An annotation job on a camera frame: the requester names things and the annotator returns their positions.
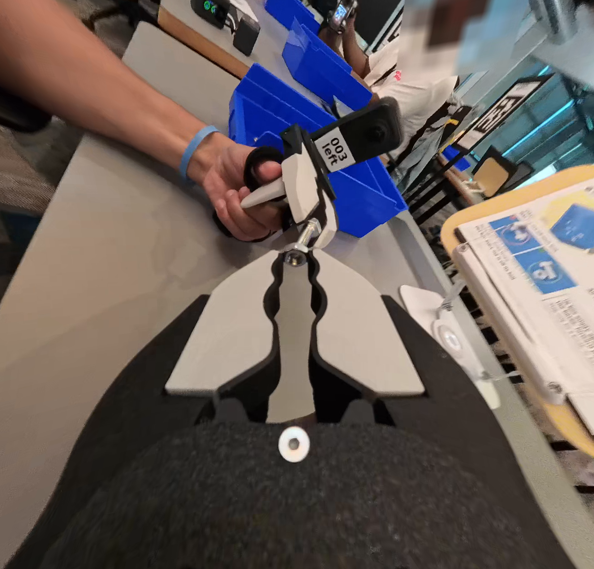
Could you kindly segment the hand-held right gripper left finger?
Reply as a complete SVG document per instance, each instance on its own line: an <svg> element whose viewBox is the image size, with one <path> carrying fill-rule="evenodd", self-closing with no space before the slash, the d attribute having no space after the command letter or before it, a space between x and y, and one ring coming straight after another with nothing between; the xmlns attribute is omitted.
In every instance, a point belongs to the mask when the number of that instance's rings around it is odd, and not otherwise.
<svg viewBox="0 0 594 569"><path fill-rule="evenodd" d="M283 257L267 252L224 279L200 301L204 308L165 384L171 396L234 398L264 423L280 381L275 317Z"/></svg>

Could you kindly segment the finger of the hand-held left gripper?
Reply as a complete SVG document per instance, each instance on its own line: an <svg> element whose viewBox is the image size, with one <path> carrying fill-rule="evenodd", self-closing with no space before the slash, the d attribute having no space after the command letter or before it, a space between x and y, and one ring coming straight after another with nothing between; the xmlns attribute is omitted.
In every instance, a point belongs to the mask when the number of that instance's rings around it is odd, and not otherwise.
<svg viewBox="0 0 594 569"><path fill-rule="evenodd" d="M338 231L338 217L334 207L334 202L330 200L326 193L323 193L323 200L323 214L325 214L325 223L322 224L321 218L317 217L317 220L321 223L321 232L315 238L312 244L313 249L326 248L332 242Z"/></svg>
<svg viewBox="0 0 594 569"><path fill-rule="evenodd" d="M282 162L282 180L291 216L296 224L308 220L318 207L317 173L309 155L293 154Z"/></svg>

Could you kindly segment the medium silver hex bolt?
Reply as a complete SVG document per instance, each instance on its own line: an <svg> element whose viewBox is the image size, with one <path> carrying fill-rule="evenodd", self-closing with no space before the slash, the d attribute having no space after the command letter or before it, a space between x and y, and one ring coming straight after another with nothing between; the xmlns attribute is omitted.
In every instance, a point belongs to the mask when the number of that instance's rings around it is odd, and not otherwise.
<svg viewBox="0 0 594 569"><path fill-rule="evenodd" d="M301 246L309 248L312 240L317 238L322 231L321 223L316 218L311 218L305 224L300 232L297 243Z"/></svg>

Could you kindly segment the person's left forearm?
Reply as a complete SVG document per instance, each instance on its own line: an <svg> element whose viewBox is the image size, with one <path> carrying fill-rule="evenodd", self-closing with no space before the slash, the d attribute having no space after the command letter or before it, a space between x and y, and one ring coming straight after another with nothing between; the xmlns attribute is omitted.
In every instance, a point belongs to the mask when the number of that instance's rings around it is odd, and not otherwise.
<svg viewBox="0 0 594 569"><path fill-rule="evenodd" d="M1 86L176 169L204 127L56 0L1 0Z"/></svg>

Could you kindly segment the wood-edged grey desk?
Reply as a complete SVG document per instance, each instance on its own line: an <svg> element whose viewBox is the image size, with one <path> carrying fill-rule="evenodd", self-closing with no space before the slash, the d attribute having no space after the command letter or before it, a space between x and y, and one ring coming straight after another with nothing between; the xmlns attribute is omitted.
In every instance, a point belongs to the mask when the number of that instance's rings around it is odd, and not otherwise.
<svg viewBox="0 0 594 569"><path fill-rule="evenodd" d="M227 28L217 29L196 15L190 0L161 0L158 23L170 36L239 79L246 75L252 64L259 63L287 84L298 87L282 58L288 30L266 12L265 0L246 2L261 25L250 56L234 47Z"/></svg>

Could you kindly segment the person's left hand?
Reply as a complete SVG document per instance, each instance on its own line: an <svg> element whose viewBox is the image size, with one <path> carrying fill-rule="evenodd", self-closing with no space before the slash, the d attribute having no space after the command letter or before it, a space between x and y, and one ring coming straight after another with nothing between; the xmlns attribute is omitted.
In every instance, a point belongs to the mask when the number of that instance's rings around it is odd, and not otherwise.
<svg viewBox="0 0 594 569"><path fill-rule="evenodd" d="M207 136L194 154L197 183L210 199L221 224L241 241L266 238L282 227L280 209L271 203L248 209L241 206L250 194L243 182L243 172L253 151L215 132Z"/></svg>

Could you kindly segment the blue denim jacket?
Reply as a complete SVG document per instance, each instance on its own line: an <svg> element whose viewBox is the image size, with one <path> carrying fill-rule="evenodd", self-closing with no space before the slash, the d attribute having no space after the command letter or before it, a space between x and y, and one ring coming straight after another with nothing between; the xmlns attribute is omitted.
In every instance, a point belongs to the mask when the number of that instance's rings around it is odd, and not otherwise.
<svg viewBox="0 0 594 569"><path fill-rule="evenodd" d="M456 115L459 106L445 103L411 139L409 146L397 159L395 180L401 194L416 180L420 172L437 153L441 145L454 133L460 122Z"/></svg>

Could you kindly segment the brown wooden table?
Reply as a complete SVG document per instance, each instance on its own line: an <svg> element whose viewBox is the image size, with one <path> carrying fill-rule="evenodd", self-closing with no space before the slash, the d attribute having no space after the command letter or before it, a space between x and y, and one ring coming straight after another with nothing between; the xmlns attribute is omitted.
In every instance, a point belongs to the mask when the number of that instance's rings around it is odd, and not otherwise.
<svg viewBox="0 0 594 569"><path fill-rule="evenodd" d="M464 207L470 207L485 201L485 196L482 193L472 191L470 185L466 183L471 181L469 173L471 169L459 169L458 164L462 162L461 160L454 162L454 159L452 159L448 161L442 154L438 154L436 158L440 165L448 165L448 169L443 173L443 176L447 179L449 186L454 189L455 195L462 200Z"/></svg>

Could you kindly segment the blue wristband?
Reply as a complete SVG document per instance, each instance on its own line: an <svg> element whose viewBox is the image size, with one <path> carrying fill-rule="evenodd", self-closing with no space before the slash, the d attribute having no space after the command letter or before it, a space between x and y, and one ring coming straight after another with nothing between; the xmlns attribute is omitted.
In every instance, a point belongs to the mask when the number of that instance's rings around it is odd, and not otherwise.
<svg viewBox="0 0 594 569"><path fill-rule="evenodd" d="M214 133L217 133L218 131L218 128L213 125L203 127L192 137L187 147L183 151L180 163L177 167L177 171L179 173L180 178L186 185L191 187L196 185L196 182L189 177L188 173L189 163L192 156L194 155L198 147L202 144L202 142L206 140L206 138L208 138L210 135Z"/></svg>

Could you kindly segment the white document stand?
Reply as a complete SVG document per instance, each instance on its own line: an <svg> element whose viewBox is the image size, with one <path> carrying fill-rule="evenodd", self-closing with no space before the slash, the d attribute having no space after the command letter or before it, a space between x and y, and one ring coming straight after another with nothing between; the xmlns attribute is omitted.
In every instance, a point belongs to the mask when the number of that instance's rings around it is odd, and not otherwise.
<svg viewBox="0 0 594 569"><path fill-rule="evenodd" d="M463 241L456 228L462 224L470 223L490 215L500 215L509 209L523 207L530 201L543 198L577 183L592 180L593 165L580 165L558 172L528 187L517 189L472 205L453 214L443 223L440 234L441 244L454 264L458 264L460 257L456 251ZM504 327L503 322L496 319L494 306L488 304L485 297L480 294L476 282L470 281L468 286L489 326L493 328L502 347L516 365L517 371L523 377L527 390L538 403L539 408L544 411L549 422L572 447L593 458L593 437L579 419L574 409L568 404L551 404L545 401L544 397L536 389L534 381L528 376L526 362L522 360L524 355L519 345L513 342L514 339L511 336L510 330Z"/></svg>

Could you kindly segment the tan chair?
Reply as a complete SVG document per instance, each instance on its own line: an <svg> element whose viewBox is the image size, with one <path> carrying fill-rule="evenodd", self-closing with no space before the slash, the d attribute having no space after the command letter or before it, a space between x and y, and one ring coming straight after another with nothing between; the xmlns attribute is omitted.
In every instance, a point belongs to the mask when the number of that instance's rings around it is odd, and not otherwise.
<svg viewBox="0 0 594 569"><path fill-rule="evenodd" d="M492 198L515 190L534 175L531 164L522 161L512 163L494 146L490 146L473 170L473 177L468 181L469 191Z"/></svg>

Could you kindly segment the black framed marker sign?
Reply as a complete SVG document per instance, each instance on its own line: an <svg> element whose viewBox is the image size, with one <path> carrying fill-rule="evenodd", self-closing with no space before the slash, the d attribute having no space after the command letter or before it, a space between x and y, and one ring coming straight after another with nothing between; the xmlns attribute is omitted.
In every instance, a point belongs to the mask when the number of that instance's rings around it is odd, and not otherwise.
<svg viewBox="0 0 594 569"><path fill-rule="evenodd" d="M547 74L517 80L468 128L464 129L463 133L452 142L452 147L463 155L471 152L552 78L553 74Z"/></svg>

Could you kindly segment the black box device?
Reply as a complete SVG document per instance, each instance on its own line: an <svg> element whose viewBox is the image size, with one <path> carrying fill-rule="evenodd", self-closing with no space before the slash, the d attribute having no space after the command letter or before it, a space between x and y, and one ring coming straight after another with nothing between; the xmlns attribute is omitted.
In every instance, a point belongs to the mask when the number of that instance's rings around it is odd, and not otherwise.
<svg viewBox="0 0 594 569"><path fill-rule="evenodd" d="M257 20L243 15L234 32L233 46L243 55L251 56L260 30L261 26Z"/></svg>

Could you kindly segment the instruction sheet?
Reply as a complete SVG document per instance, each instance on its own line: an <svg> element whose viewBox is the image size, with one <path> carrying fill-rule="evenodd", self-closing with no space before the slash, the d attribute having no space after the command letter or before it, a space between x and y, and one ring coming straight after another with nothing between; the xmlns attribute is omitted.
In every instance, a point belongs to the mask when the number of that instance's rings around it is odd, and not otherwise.
<svg viewBox="0 0 594 569"><path fill-rule="evenodd" d="M552 404L593 434L593 178L455 226L462 262Z"/></svg>

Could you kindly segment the black power station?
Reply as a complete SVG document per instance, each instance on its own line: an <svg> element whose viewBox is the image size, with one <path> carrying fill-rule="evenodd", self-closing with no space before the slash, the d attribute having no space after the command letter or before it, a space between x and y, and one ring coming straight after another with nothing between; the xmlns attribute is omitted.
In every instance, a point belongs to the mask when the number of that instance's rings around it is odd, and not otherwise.
<svg viewBox="0 0 594 569"><path fill-rule="evenodd" d="M190 0L192 11L218 29L226 26L230 0Z"/></svg>

